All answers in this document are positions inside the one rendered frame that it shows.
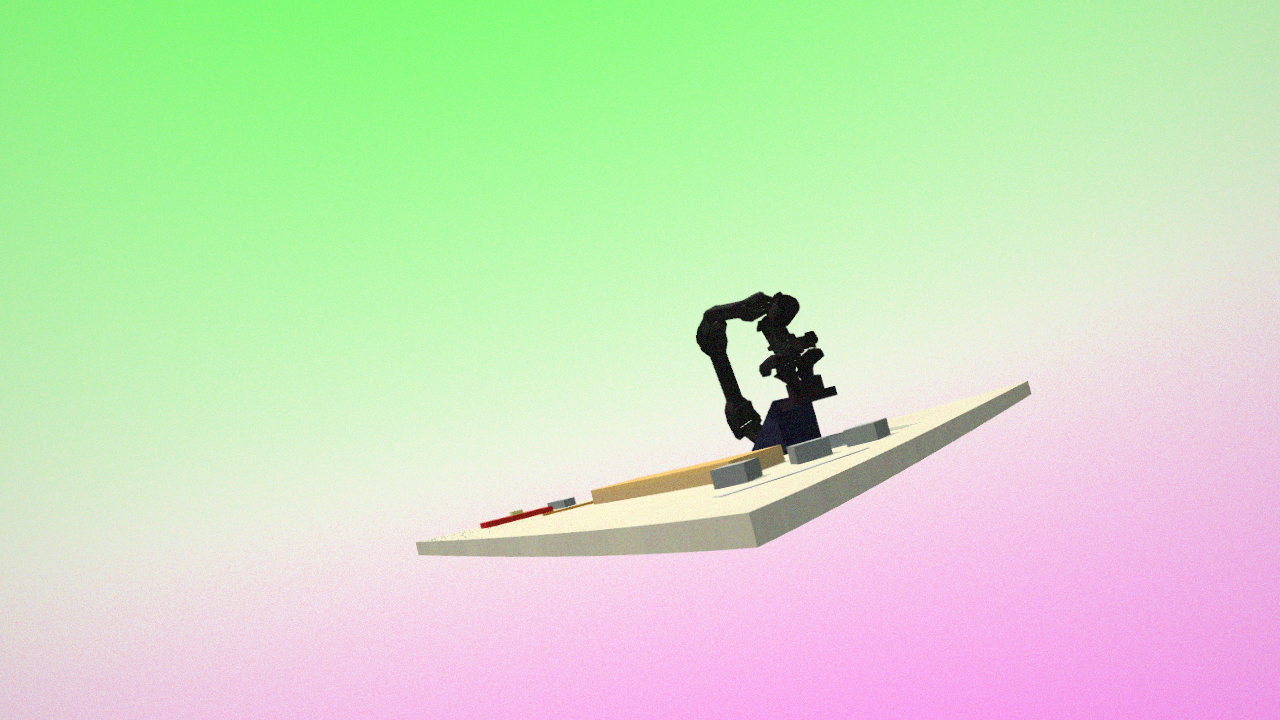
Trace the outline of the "tan rectangular panel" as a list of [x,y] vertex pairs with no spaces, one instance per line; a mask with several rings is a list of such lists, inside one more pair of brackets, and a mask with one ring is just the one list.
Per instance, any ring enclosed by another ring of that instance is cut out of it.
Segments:
[[680,489],[691,489],[700,486],[713,484],[710,470],[753,457],[759,457],[762,470],[785,462],[783,448],[781,445],[777,445],[774,447],[760,448],[748,454],[739,454],[708,462],[700,462],[698,465],[681,468],[673,471],[637,477],[635,479],[620,482],[600,489],[591,489],[593,503],[609,503],[625,498],[636,498],[646,495],[664,495]]

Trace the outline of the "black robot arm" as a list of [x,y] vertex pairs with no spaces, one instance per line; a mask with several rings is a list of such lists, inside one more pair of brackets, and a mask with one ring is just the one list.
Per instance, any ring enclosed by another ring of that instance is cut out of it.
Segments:
[[[772,336],[782,331],[788,331],[787,325],[797,313],[797,299],[781,292],[774,293],[772,297],[758,291],[742,301],[708,307],[703,315],[701,323],[698,327],[696,341],[716,368],[716,374],[718,375],[718,382],[726,400],[724,416],[739,441],[746,437],[755,443],[763,425],[762,416],[753,407],[753,402],[742,397],[733,375],[730,359],[726,354],[728,340],[726,336],[727,322],[724,320],[741,318],[742,322],[755,322],[763,316],[762,322],[756,322],[756,332],[762,331],[765,340],[769,341]],[[791,336],[792,340],[786,336],[782,340],[786,356],[791,354],[788,348],[794,351],[817,347],[818,338],[814,331],[805,332],[803,337],[797,338],[795,334]]]

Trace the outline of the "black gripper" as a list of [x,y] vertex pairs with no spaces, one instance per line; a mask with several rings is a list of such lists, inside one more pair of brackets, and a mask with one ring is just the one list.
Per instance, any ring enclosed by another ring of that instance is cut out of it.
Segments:
[[782,345],[782,340],[785,338],[783,336],[792,340],[792,336],[790,334],[788,331],[782,331],[778,334],[771,337],[771,340],[768,341],[769,346],[767,348],[769,351],[774,351],[774,355],[771,355],[769,357],[765,359],[764,363],[759,365],[759,372],[762,374],[762,378],[764,378],[772,375],[772,370],[774,369],[776,379],[788,384],[791,388],[796,389],[800,395],[804,395],[805,391],[803,388],[803,382],[800,379],[814,375],[814,365],[820,360],[820,357],[824,357],[826,354],[823,354],[822,348],[808,348],[804,354],[803,354],[804,348],[794,351],[788,348],[791,354],[786,356]]

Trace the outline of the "red flat bar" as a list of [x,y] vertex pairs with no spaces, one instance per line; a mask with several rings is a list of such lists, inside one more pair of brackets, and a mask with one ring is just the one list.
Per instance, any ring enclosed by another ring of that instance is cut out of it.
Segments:
[[492,521],[480,523],[480,525],[481,525],[481,529],[483,528],[488,528],[488,527],[497,527],[497,525],[500,525],[500,524],[506,524],[506,523],[516,521],[516,520],[522,520],[525,518],[531,518],[531,516],[535,516],[535,515],[538,516],[538,515],[541,515],[543,512],[550,512],[550,511],[554,511],[553,506],[536,509],[536,510],[532,510],[532,511],[529,511],[529,512],[524,512],[524,510],[518,509],[516,511],[509,512],[509,516],[507,516],[507,518],[500,518],[498,520],[494,519]]

